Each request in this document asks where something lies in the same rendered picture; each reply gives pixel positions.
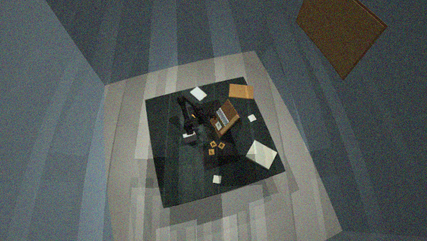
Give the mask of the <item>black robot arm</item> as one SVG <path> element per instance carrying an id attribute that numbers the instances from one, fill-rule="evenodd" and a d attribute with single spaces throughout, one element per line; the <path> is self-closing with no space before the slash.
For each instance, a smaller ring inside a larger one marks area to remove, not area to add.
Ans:
<path id="1" fill-rule="evenodd" d="M 193 115 L 196 118 L 199 118 L 203 121 L 207 121 L 208 116 L 205 113 L 205 110 L 202 108 L 202 105 L 194 102 L 191 98 L 189 98 L 188 95 L 183 95 L 182 97 L 178 97 L 177 98 L 178 103 L 181 105 L 181 110 L 183 113 L 183 117 L 184 117 L 184 126 L 183 129 L 186 131 L 187 135 L 192 135 L 193 134 L 193 122 L 192 120 L 189 119 L 188 116 L 188 112 L 185 106 L 185 102 L 189 103 L 189 105 L 192 107 L 193 111 Z"/>

